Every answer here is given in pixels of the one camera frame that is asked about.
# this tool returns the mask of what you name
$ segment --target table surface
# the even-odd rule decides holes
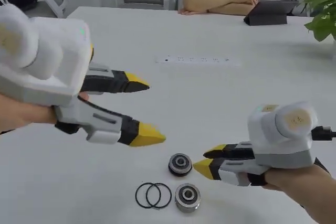
[[[336,128],[332,39],[316,42],[303,26],[308,18],[248,27],[235,16],[91,7],[70,17],[89,24],[96,62],[152,85],[140,93],[92,96],[92,102],[156,124],[167,140],[142,148],[91,144],[82,131],[70,136],[49,125],[3,135],[2,223],[314,223],[282,193],[214,182],[196,171],[175,178],[167,170],[175,153],[197,162],[213,146],[248,140],[247,117],[262,103],[308,100],[320,123]],[[155,63],[162,55],[228,57],[241,66]],[[335,174],[335,143],[314,149]],[[166,183],[173,193],[182,183],[195,184],[201,206],[191,215],[180,213],[174,201],[160,211],[142,209],[134,193],[143,182]],[[150,197],[157,197],[154,190]]]

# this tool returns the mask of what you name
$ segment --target beige sticker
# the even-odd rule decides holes
[[[0,24],[0,47],[15,55],[19,50],[19,41],[20,35],[9,31],[4,25]]]
[[[310,115],[306,110],[297,109],[284,116],[285,122],[290,130],[310,124]]]
[[[271,112],[271,111],[274,111],[276,109],[276,107],[279,106],[279,105],[275,105],[275,104],[268,104],[266,105],[262,112]]]

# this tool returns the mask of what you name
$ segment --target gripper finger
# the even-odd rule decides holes
[[[81,92],[132,93],[147,89],[149,85],[134,74],[111,70],[104,65],[91,62]]]
[[[264,173],[269,169],[257,165],[255,159],[225,158],[204,159],[195,163],[194,168],[208,179],[221,180],[235,186],[263,186],[266,183]]]
[[[255,158],[251,142],[222,144],[203,154],[205,158],[251,159]]]
[[[101,108],[81,97],[74,99],[68,107],[55,107],[55,112],[58,119],[55,127],[68,134],[83,128],[88,133],[89,142],[119,142],[138,147],[162,143],[165,140],[165,136],[150,124]]]

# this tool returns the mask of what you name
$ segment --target green plant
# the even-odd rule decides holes
[[[317,41],[325,40],[332,35],[336,40],[336,0],[305,0],[312,10],[320,10],[312,22],[305,24],[309,31],[314,32]]]

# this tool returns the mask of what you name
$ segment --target crossed arms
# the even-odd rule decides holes
[[[197,13],[247,15],[258,0],[183,0],[184,9]]]

